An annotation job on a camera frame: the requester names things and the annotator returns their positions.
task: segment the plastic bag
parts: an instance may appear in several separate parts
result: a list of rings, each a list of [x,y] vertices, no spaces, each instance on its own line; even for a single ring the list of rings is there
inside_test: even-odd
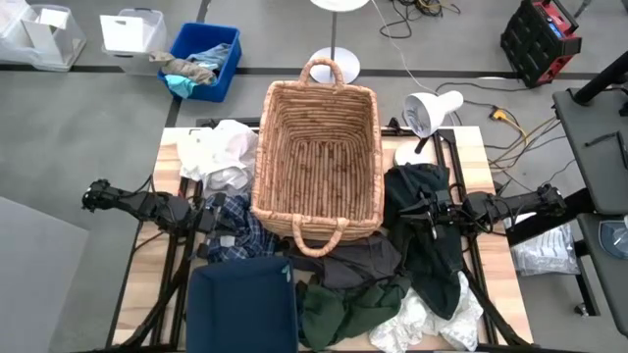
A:
[[[518,217],[517,222],[521,222],[525,218]],[[580,274],[569,224],[548,230],[539,236],[517,244],[510,248],[510,253],[515,270],[520,276],[549,273]]]
[[[205,197],[216,192],[230,196],[250,190],[255,173],[258,136],[248,126],[223,120],[178,141],[181,176],[202,180]]]

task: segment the basket handle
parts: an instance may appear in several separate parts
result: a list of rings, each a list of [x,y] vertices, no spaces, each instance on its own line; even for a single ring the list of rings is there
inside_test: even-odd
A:
[[[309,257],[321,257],[327,255],[330,251],[334,250],[338,242],[342,238],[342,232],[348,226],[349,220],[344,218],[338,218],[338,225],[336,226],[336,230],[334,234],[330,238],[330,241],[325,244],[320,249],[312,249],[305,245],[303,242],[303,237],[301,236],[301,225],[303,224],[303,216],[301,215],[293,215],[292,216],[292,235],[294,237],[294,243],[299,250],[305,255]]]
[[[327,65],[332,69],[332,73],[334,73],[334,77],[336,78],[336,82],[334,83],[334,87],[340,88],[340,86],[344,85],[344,77],[342,77],[342,70],[332,59],[330,58],[316,58],[312,59],[305,66],[303,70],[301,70],[301,76],[298,78],[298,82],[301,85],[307,85],[308,80],[310,78],[310,71],[314,65]]]

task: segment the clothing pile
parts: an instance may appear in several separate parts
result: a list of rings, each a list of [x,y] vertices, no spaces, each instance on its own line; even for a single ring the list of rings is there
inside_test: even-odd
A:
[[[423,334],[440,334],[455,349],[476,348],[483,310],[461,272],[459,232],[442,227],[434,238],[424,215],[412,212],[424,199],[448,198],[448,180],[447,168],[394,167],[385,175],[387,235],[341,241],[321,258],[303,255],[291,239],[280,243],[295,269],[314,273],[296,286],[303,345],[322,351],[368,332],[371,344],[387,353],[404,352]]]
[[[207,199],[206,208],[214,209],[212,195]],[[209,243],[210,262],[223,262],[253,257],[267,257],[275,254],[277,236],[262,227],[262,224],[249,211],[250,194],[225,197],[221,207],[216,235]]]
[[[198,84],[212,84],[220,74],[229,55],[231,44],[221,43],[204,52],[178,59],[170,53],[152,52],[149,61],[160,63],[168,88],[182,98],[189,97]]]
[[[258,136],[250,127],[221,120],[177,141],[182,162],[180,174],[202,181],[204,196],[217,192],[240,195],[250,192],[255,171]]]

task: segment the wicker basket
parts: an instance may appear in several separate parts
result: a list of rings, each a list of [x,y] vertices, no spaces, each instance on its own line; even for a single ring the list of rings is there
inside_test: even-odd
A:
[[[335,84],[308,82],[327,65]],[[275,81],[266,93],[252,192],[265,228],[293,236],[303,254],[324,256],[342,240],[368,236],[382,223],[384,176],[377,100],[344,84],[330,59],[305,65],[298,81]],[[321,249],[305,239],[329,240]]]

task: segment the wooden table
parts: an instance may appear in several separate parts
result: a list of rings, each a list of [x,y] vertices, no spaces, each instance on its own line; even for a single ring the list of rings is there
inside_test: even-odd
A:
[[[177,193],[180,181],[179,169],[181,167],[177,154],[177,140],[182,134],[194,133],[194,131],[195,129],[181,127],[164,129],[154,173],[157,190],[168,191],[173,194]],[[480,129],[476,126],[461,126],[455,127],[454,133],[467,192],[486,191],[495,193]],[[416,140],[416,137],[383,137],[385,170],[393,166],[393,154],[396,146],[407,140]],[[450,166],[450,154],[446,146],[444,146],[444,150],[445,162]],[[428,143],[424,151],[434,155],[434,146]],[[450,183],[454,182],[455,178],[453,173],[451,173]],[[501,224],[496,225],[496,231],[503,231]],[[157,229],[153,224],[144,226],[137,242],[143,241],[156,232]],[[506,238],[500,235],[482,234],[477,241],[491,300],[515,331],[522,338],[532,342],[532,334]],[[128,338],[153,306],[159,292],[167,246],[168,237],[164,235],[142,247],[133,256],[114,343],[120,343]],[[172,318],[169,314],[170,311],[167,311],[164,324],[164,339],[168,339],[170,332],[170,321]],[[483,326],[481,323],[478,323],[478,325],[480,326],[482,340],[482,337],[484,337]],[[333,348],[335,350],[376,350],[368,342],[366,334],[346,339],[333,346]],[[411,349],[432,350],[444,348],[449,348],[449,346],[442,338],[424,335],[423,341]]]

